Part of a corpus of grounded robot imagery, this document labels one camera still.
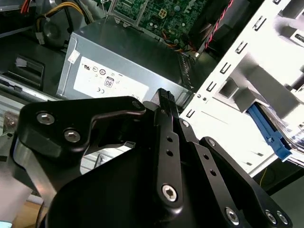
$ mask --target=cable bundle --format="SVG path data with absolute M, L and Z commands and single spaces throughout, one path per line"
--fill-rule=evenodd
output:
M 179 44 L 174 44 L 173 42 L 171 42 L 170 40 L 168 40 L 166 34 L 165 34 L 165 30 L 163 30 L 162 32 L 162 38 L 165 41 L 166 45 L 176 51 L 176 52 L 181 52 L 181 53 L 188 53 L 191 51 L 195 51 L 194 47 L 192 46 L 191 42 L 189 42 L 189 44 L 185 45 L 184 47 L 181 47 Z
M 41 19 L 50 18 L 53 15 L 55 15 L 56 13 L 58 13 L 59 11 L 61 11 L 65 7 L 72 7 L 83 15 L 82 10 L 75 3 L 73 3 L 73 2 L 63 2 L 63 3 L 59 4 L 58 6 L 56 6 L 55 8 L 51 9 L 46 14 L 40 15 L 36 18 L 36 31 L 41 32 Z
M 28 13 L 29 11 L 29 5 L 30 3 L 32 2 L 32 0 L 25 0 L 22 4 L 22 7 L 21 7 L 21 14 L 26 14 Z
M 209 39 L 207 40 L 207 42 L 205 43 L 205 49 L 209 46 L 209 43 L 212 41 L 212 38 L 214 36 L 214 33 L 218 30 L 218 26 L 220 21 L 224 18 L 225 13 L 227 12 L 228 8 L 232 5 L 233 0 L 230 0 L 229 4 L 225 7 L 225 9 L 223 10 L 223 12 L 221 13 L 219 19 L 217 20 L 217 22 L 215 23 L 215 26 L 211 32 L 211 35 L 209 36 Z

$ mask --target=motherboard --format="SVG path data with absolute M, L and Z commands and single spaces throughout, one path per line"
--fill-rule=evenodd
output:
M 139 26 L 174 44 L 182 42 L 199 17 L 206 0 L 150 0 Z
M 139 27 L 184 46 L 184 37 L 206 6 L 208 0 L 116 0 L 114 11 L 132 20 L 141 15 Z

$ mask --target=capacitor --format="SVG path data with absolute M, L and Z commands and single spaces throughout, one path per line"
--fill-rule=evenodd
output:
M 175 7 L 174 7 L 174 11 L 175 11 L 175 12 L 179 12 L 180 10 L 181 10 L 181 8 L 180 8 L 179 6 L 175 6 Z

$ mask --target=blue drive rail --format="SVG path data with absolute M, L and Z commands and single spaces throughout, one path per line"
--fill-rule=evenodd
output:
M 266 118 L 259 111 L 257 104 L 253 104 L 247 113 L 252 117 L 257 127 L 259 128 L 265 141 L 274 150 L 275 154 L 285 162 L 292 153 L 285 147 L 281 139 L 283 136 L 278 130 L 274 130 L 272 126 L 268 123 Z

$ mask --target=power supply label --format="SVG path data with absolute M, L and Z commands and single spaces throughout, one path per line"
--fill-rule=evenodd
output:
M 132 96 L 142 102 L 149 87 L 86 57 L 81 57 L 74 89 L 94 98 Z

